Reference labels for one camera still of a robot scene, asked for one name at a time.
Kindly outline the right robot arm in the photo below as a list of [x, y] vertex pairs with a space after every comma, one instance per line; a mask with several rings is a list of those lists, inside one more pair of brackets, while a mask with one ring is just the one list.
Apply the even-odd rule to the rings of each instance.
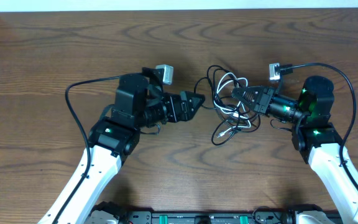
[[330, 122], [334, 85], [322, 76], [308, 77], [293, 100], [269, 86], [235, 88], [234, 98], [257, 114], [292, 123], [294, 148], [318, 175], [344, 223], [358, 223], [358, 171]]

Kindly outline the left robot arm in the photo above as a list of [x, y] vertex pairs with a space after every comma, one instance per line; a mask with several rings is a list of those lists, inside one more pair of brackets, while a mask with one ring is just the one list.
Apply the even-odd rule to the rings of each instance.
[[89, 134], [76, 170], [40, 223], [84, 223], [110, 180], [139, 143], [143, 127], [191, 120], [205, 101], [202, 94], [163, 92], [156, 75], [118, 76], [114, 104], [105, 107]]

